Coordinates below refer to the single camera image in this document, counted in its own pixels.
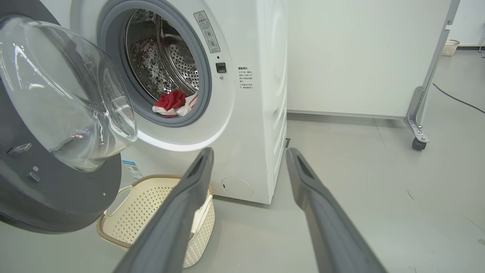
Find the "open washing machine door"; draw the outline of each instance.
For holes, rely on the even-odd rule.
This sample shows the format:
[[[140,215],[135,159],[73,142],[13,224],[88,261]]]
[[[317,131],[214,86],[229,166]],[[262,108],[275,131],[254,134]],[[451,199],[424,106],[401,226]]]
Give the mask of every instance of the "open washing machine door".
[[[40,233],[92,224],[137,138],[112,59],[56,24],[37,0],[0,1],[0,220]]]

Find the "red and white cloth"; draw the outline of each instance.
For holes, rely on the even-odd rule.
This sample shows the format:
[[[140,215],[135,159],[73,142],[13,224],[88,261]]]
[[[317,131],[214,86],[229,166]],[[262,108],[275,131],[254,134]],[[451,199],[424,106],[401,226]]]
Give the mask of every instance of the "red and white cloth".
[[[165,118],[185,116],[192,110],[197,101],[198,92],[187,97],[182,91],[175,89],[169,94],[163,93],[152,111],[162,114]]]

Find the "caster wheel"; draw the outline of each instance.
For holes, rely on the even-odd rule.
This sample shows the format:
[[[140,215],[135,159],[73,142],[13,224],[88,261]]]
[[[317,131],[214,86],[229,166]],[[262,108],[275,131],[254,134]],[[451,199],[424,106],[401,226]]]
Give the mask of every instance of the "caster wheel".
[[[421,151],[421,150],[424,150],[424,148],[426,148],[425,142],[418,141],[417,138],[413,139],[413,149],[414,150]]]

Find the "laundry basket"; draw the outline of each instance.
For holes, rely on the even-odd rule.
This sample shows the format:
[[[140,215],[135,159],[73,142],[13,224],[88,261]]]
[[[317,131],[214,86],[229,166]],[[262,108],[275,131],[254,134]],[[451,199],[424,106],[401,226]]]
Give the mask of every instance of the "laundry basket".
[[[443,53],[441,53],[441,56],[451,56],[453,53],[456,51],[456,48],[460,42],[456,40],[447,40],[445,43],[445,47],[443,48]]]
[[[128,250],[181,178],[150,175],[120,189],[118,196],[128,190],[130,193],[114,212],[108,208],[101,215],[97,221],[97,233],[106,241]],[[212,196],[212,187],[209,186],[206,202],[195,212],[184,268],[199,261],[209,242],[215,221]]]

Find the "gray floor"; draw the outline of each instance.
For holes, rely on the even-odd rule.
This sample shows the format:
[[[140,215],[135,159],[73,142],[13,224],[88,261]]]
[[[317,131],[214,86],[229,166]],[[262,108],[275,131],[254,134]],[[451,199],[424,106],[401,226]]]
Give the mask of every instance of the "gray floor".
[[[485,59],[458,51],[434,82],[485,107]],[[403,122],[290,115],[298,148],[392,273],[483,272],[485,115],[430,89],[424,132],[411,149]],[[185,272],[316,272],[303,212],[286,162],[271,205],[216,198],[216,223],[201,260]],[[0,264],[9,273],[111,272],[124,252],[94,226],[49,236],[0,224]]]

